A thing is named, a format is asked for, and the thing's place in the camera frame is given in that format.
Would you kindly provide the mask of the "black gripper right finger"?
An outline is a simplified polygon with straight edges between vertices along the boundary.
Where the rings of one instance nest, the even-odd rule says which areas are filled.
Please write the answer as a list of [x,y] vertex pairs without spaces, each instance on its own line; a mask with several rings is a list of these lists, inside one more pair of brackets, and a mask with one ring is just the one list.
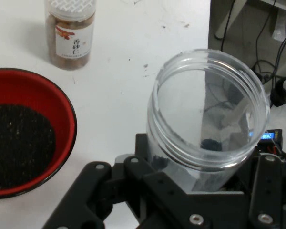
[[248,212],[249,229],[286,229],[286,162],[259,157]]

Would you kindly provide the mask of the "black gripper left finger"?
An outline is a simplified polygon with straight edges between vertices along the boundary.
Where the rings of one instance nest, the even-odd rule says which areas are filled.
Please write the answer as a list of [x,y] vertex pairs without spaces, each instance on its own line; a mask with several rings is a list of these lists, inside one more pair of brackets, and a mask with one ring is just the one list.
[[193,198],[147,162],[147,135],[135,153],[111,166],[90,162],[44,224],[46,229],[103,229],[114,204],[126,202],[141,229],[210,229],[212,221]]

